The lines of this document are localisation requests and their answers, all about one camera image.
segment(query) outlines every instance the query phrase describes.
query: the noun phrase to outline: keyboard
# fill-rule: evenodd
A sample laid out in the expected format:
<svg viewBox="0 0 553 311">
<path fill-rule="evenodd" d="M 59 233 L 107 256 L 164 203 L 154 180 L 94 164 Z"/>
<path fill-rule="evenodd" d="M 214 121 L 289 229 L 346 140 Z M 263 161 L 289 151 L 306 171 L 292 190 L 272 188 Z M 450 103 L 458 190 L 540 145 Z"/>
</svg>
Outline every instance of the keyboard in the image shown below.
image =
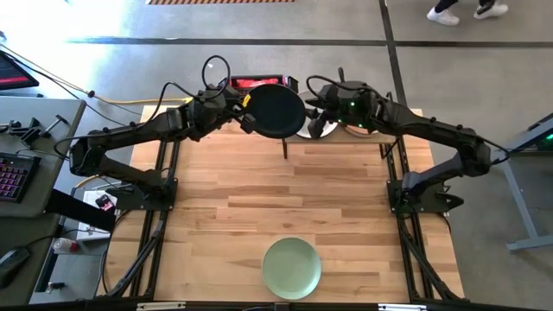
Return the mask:
<svg viewBox="0 0 553 311">
<path fill-rule="evenodd" d="M 19 203 L 41 158 L 0 152 L 0 201 Z"/>
</svg>

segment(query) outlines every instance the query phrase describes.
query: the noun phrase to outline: wooden table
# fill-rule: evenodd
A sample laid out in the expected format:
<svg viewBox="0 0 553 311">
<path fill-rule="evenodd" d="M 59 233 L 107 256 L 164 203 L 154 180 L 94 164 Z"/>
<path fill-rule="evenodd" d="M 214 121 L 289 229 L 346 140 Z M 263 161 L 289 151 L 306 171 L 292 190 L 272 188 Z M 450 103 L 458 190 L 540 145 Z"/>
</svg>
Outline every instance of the wooden table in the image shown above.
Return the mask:
<svg viewBox="0 0 553 311">
<path fill-rule="evenodd" d="M 152 111 L 146 107 L 143 119 Z M 137 145 L 131 165 L 153 168 L 158 144 Z M 428 142 L 406 136 L 405 144 L 411 169 L 434 165 Z M 295 144 L 285 160 L 280 140 L 246 135 L 232 123 L 200 143 L 182 142 L 176 175 L 156 300 L 280 301 L 264 286 L 260 267 L 265 251 L 285 237 L 305 239 L 321 256 L 319 286 L 302 301 L 408 300 L 377 144 Z M 129 213 L 114 232 L 108 287 L 136 257 L 143 217 Z M 429 261 L 462 296 L 446 223 L 422 214 L 421 226 Z"/>
</svg>

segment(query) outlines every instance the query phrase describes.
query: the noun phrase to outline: white sneaker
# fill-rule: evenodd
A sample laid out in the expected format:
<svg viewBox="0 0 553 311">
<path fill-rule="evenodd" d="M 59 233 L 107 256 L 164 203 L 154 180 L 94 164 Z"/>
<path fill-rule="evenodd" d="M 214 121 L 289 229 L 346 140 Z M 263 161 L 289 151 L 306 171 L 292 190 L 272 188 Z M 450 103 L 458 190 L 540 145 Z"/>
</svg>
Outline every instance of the white sneaker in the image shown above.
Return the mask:
<svg viewBox="0 0 553 311">
<path fill-rule="evenodd" d="M 500 17 L 507 13 L 507 11 L 509 11 L 507 4 L 496 1 L 490 8 L 478 6 L 478 9 L 474 12 L 474 18 L 482 20 L 488 17 Z"/>
<path fill-rule="evenodd" d="M 459 17 L 453 15 L 449 10 L 443 10 L 440 13 L 435 12 L 435 8 L 432 8 L 430 12 L 426 15 L 426 18 L 430 21 L 439 22 L 442 25 L 446 26 L 457 26 L 459 23 Z"/>
</svg>

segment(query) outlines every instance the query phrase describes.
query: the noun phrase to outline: gray floor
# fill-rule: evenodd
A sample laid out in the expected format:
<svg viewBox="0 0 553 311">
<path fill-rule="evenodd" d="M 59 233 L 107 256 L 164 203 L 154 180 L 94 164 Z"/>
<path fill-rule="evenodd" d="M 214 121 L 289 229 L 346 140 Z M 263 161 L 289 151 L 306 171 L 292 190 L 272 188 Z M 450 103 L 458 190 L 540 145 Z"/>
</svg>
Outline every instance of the gray floor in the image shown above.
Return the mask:
<svg viewBox="0 0 553 311">
<path fill-rule="evenodd" d="M 422 41 L 552 41 L 548 0 L 505 1 L 511 11 L 498 21 L 472 18 L 476 1 L 454 8 L 458 28 L 445 28 L 424 15 L 433 0 L 388 0 L 397 40 Z M 37 29 L 21 29 L 10 10 L 0 12 L 0 29 L 10 47 L 73 83 L 116 99 L 156 98 L 165 81 L 191 90 L 200 87 L 200 68 L 211 54 L 224 55 L 234 74 L 285 73 L 303 81 L 310 74 L 362 79 L 381 92 L 393 90 L 387 48 L 267 46 L 132 46 L 70 45 L 68 37 L 115 35 L 157 38 L 385 38 L 377 0 L 296 0 L 293 4 L 146 6 L 143 1 L 80 0 L 51 2 L 0 1 L 11 11 L 44 5 L 48 14 L 29 13 Z M 542 116 L 551 113 L 553 49 L 399 48 L 404 88 L 411 107 L 426 116 L 475 128 L 503 143 Z M 213 80 L 221 65 L 210 71 Z M 42 81 L 41 92 L 64 98 L 63 90 Z M 171 92 L 171 96 L 180 96 Z M 117 108 L 89 100 L 120 121 L 136 119 Z M 141 111 L 139 106 L 131 107 Z M 79 134 L 113 126 L 87 111 Z M 432 145 L 436 162 L 453 150 Z M 130 150 L 113 157 L 129 161 Z M 67 168 L 56 185 L 69 191 L 79 178 Z M 455 254 L 467 298 L 527 308 L 553 306 L 553 247 L 510 254 L 505 243 L 526 238 L 522 220 L 505 178 L 498 170 L 478 179 L 451 181 L 452 192 L 466 200 L 451 212 Z M 541 233 L 553 232 L 553 212 L 533 206 Z M 67 258 L 54 280 L 68 289 L 36 295 L 33 302 L 91 297 L 98 281 L 98 256 Z"/>
</svg>

